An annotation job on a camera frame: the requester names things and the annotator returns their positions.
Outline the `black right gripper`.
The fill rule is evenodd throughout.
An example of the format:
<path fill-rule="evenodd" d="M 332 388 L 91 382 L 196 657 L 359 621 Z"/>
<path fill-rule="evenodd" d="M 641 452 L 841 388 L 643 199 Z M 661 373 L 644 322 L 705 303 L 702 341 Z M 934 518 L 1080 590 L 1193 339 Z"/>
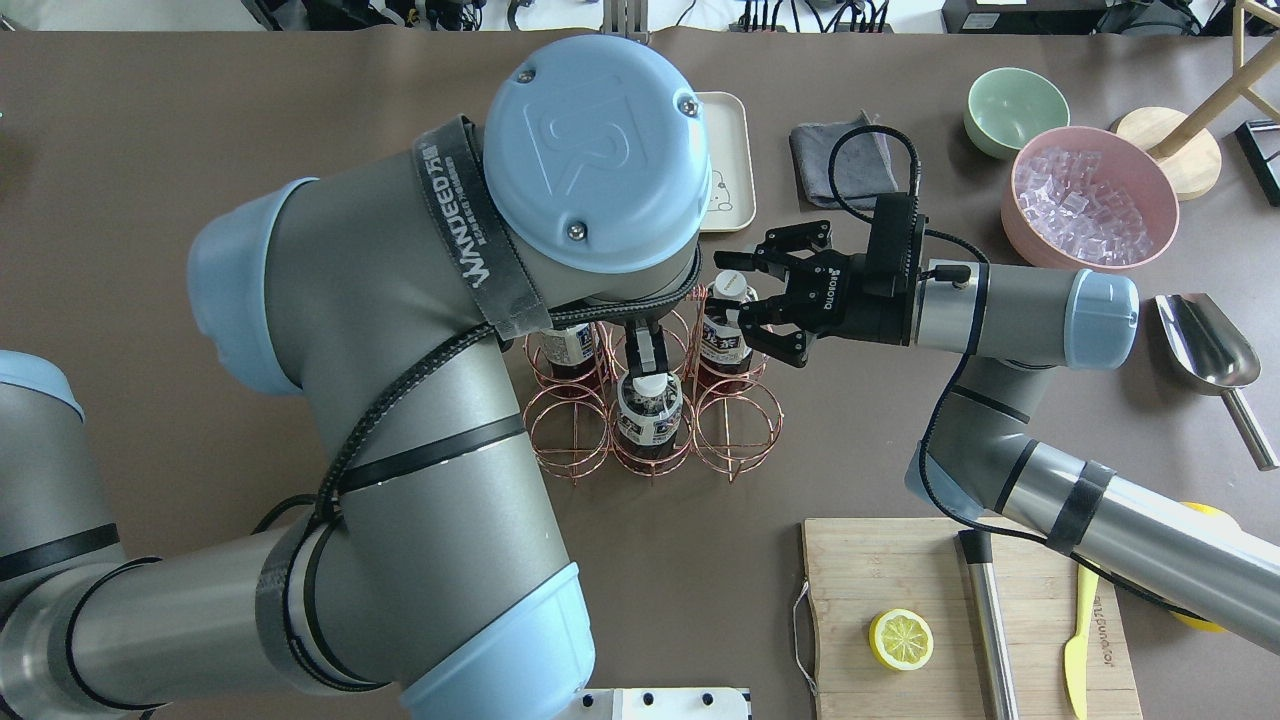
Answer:
<path fill-rule="evenodd" d="M 760 272 L 785 282 L 782 293 L 762 299 L 760 314 L 741 305 L 732 310 L 746 346 L 760 346 L 773 359 L 803 368 L 813 341 L 826 337 L 908 346 L 913 338 L 914 291 L 882 299 L 863 288 L 865 252 L 844 254 L 831 246 L 827 222 L 785 225 L 765 232 L 759 252 L 714 251 L 722 270 Z M 634 379 L 669 373 L 659 322 L 628 323 L 628 374 Z"/>

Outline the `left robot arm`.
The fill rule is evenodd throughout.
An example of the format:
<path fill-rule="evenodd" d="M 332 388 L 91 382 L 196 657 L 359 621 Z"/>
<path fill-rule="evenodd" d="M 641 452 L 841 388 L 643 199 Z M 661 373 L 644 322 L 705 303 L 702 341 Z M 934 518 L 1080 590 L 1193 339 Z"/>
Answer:
<path fill-rule="evenodd" d="M 552 719 L 595 647 L 502 356 L 650 327 L 700 272 L 701 104 L 658 51 L 532 53 L 486 119 L 216 218 L 187 281 L 221 365 L 302 395 L 311 514 L 128 560 L 64 373 L 3 352 L 3 716 L 123 719 L 237 691 L 397 684 L 413 719 Z"/>

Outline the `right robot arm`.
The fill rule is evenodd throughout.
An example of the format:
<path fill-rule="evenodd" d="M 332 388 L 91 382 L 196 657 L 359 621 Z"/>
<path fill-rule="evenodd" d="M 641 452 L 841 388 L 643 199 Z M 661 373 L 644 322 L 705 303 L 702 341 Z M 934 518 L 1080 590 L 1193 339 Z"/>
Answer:
<path fill-rule="evenodd" d="M 764 272 L 785 292 L 744 304 L 748 345 L 803 366 L 824 337 L 920 345 L 964 355 L 919 460 L 941 471 L 940 502 L 984 510 L 1025 537 L 1093 565 L 1270 651 L 1279 639 L 1277 547 L 1215 528 L 1192 509 L 1102 462 L 1034 439 L 1028 424 L 1053 366 L 1114 369 L 1137 336 L 1138 295 L 1123 275 L 988 263 L 920 261 L 924 222 L 883 220 L 865 252 L 813 222 L 771 231 L 721 269 Z"/>

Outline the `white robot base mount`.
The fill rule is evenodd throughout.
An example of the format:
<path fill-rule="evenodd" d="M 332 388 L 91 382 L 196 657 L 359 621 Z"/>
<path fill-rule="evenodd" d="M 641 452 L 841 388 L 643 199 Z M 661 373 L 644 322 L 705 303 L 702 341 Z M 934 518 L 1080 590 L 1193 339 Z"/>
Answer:
<path fill-rule="evenodd" d="M 732 687 L 588 688 L 558 719 L 751 719 L 750 692 Z"/>

